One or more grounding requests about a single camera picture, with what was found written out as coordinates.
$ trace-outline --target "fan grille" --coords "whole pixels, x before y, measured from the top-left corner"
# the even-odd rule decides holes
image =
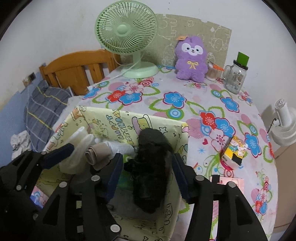
[[[110,52],[132,54],[153,41],[157,28],[156,16],[149,7],[135,1],[119,1],[101,12],[95,32]]]

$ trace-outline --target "yellow stripe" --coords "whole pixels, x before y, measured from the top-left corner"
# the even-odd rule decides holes
[[[48,129],[52,130],[52,128],[50,128],[50,126],[48,126],[47,124],[45,124],[42,120],[40,120],[36,115],[32,114],[31,112],[28,112],[31,116],[35,117],[38,121],[40,121],[42,124],[44,124]]]
[[[42,93],[38,86],[37,86],[37,89],[38,89],[39,92],[40,92],[41,94],[43,94],[45,97],[52,97],[52,98],[56,99],[57,101],[61,102],[62,104],[64,104],[64,105],[68,105],[68,104],[64,103],[63,101],[59,100],[57,97],[55,97],[55,96],[53,96],[53,95],[48,96],[48,95]]]

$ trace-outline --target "fan stand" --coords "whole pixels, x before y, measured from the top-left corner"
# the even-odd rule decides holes
[[[137,64],[133,68],[128,70],[135,63]],[[123,77],[128,79],[143,79],[156,75],[158,71],[159,69],[155,64],[150,62],[142,62],[141,52],[138,51],[133,53],[133,63],[124,66],[121,70],[121,73],[123,74]]]

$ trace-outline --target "table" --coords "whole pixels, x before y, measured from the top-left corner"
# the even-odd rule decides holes
[[[126,79],[113,71],[84,96],[84,106],[126,110],[181,120],[189,125],[184,161],[196,174],[209,178],[219,174],[244,179],[244,195],[270,239],[276,219],[278,180],[270,139],[263,121],[246,90],[228,92],[223,81],[205,79],[202,84],[176,78],[173,67],[159,67],[146,79]],[[220,155],[233,135],[248,144],[242,166],[231,169]],[[184,240],[193,206],[182,201],[172,240]],[[211,240],[217,232],[213,216]]]

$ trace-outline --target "wooden headboard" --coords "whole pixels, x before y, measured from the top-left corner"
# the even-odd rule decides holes
[[[59,57],[47,66],[40,66],[42,77],[53,87],[68,88],[69,86],[76,95],[85,95],[90,85],[84,66],[90,70],[94,83],[104,78],[102,64],[106,63],[109,72],[121,63],[120,56],[107,50],[81,51]]]

